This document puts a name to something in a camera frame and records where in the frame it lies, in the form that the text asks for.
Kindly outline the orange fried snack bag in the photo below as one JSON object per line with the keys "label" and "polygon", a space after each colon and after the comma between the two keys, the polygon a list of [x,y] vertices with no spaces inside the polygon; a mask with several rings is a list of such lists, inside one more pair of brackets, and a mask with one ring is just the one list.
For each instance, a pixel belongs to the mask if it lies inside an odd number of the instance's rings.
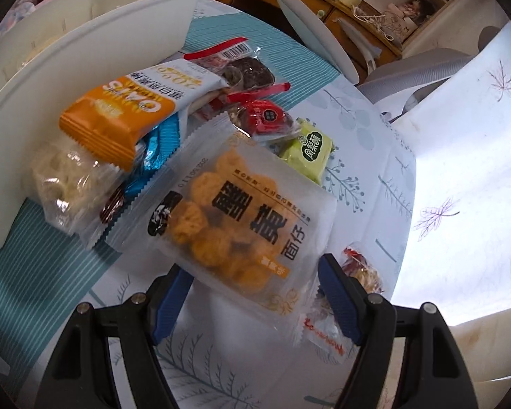
{"label": "orange fried snack bag", "polygon": [[188,136],[107,240],[160,251],[298,344],[336,211],[336,198],[223,114]]}

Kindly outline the clear puffed snack bag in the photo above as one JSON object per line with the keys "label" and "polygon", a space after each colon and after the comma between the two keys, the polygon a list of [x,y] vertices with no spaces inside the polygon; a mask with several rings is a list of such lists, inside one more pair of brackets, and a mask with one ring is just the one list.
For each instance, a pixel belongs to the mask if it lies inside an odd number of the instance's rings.
{"label": "clear puffed snack bag", "polygon": [[30,168],[46,222],[69,237],[78,237],[85,248],[93,248],[107,227],[100,211],[125,173],[97,160],[64,134],[45,142]]}

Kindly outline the blue foil snack packet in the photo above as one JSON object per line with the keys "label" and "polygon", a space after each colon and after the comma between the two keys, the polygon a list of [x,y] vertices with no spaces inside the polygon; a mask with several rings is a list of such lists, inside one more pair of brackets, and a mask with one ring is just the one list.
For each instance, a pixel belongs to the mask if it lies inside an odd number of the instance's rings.
{"label": "blue foil snack packet", "polygon": [[103,224],[110,224],[179,149],[186,128],[187,110],[183,109],[155,126],[139,141],[142,148],[136,157],[134,170],[119,184],[99,213]]}

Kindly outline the orange oats bar packet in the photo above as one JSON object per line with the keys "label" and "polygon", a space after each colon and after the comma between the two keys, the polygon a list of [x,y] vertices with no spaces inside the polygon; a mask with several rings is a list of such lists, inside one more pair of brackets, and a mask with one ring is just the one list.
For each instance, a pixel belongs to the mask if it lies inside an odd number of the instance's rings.
{"label": "orange oats bar packet", "polygon": [[93,88],[63,111],[59,127],[97,160],[129,172],[141,138],[173,113],[227,86],[218,74],[178,58]]}

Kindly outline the dark dried fruit packet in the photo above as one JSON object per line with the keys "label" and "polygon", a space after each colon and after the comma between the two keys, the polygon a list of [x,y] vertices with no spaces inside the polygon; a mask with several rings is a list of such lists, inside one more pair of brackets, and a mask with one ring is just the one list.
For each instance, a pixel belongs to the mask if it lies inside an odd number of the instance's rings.
{"label": "dark dried fruit packet", "polygon": [[209,48],[183,55],[227,82],[227,102],[236,103],[270,97],[289,91],[291,84],[280,81],[259,58],[245,37],[236,37]]}

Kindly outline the small red white candy packet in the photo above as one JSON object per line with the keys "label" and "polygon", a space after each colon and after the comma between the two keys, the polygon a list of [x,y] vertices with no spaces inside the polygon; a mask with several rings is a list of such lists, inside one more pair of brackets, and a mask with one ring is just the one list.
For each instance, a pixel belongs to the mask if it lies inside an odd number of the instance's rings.
{"label": "small red white candy packet", "polygon": [[363,300],[370,293],[382,293],[382,281],[357,243],[346,246],[338,257],[323,255],[316,273],[318,290],[305,316],[304,338],[315,344],[324,362],[338,364],[361,341]]}

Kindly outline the green pastry packet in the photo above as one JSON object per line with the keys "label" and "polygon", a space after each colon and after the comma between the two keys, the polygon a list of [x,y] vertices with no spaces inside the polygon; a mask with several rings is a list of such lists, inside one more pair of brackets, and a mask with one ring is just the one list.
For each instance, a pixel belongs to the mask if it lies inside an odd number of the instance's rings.
{"label": "green pastry packet", "polygon": [[283,147],[280,159],[320,185],[333,151],[333,141],[307,120],[298,118],[297,123],[299,135]]}

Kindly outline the red wrapped candy packet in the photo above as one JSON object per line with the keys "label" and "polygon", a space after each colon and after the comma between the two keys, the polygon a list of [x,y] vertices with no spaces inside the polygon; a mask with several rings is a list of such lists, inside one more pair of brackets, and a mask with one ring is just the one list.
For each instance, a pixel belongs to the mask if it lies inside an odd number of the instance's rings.
{"label": "red wrapped candy packet", "polygon": [[257,142],[292,139],[299,125],[290,114],[267,100],[252,100],[228,109],[232,123]]}

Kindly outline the grey office chair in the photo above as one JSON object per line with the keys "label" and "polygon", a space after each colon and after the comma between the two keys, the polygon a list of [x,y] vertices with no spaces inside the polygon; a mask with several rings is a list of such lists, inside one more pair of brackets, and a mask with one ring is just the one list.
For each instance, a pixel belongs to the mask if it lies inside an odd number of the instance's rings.
{"label": "grey office chair", "polygon": [[279,7],[304,45],[324,58],[359,91],[378,104],[397,94],[410,96],[417,90],[452,77],[471,59],[453,49],[437,48],[406,59],[376,65],[380,53],[349,21],[338,18],[343,33],[354,43],[366,61],[367,78],[360,81],[350,56],[329,28],[302,0],[277,0]]}

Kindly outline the white plastic storage bin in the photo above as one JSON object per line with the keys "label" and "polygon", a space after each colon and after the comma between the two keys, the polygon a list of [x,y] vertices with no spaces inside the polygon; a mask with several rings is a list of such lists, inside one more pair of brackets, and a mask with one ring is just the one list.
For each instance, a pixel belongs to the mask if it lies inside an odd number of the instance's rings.
{"label": "white plastic storage bin", "polygon": [[50,0],[0,40],[0,249],[33,155],[93,87],[184,45],[198,0]]}

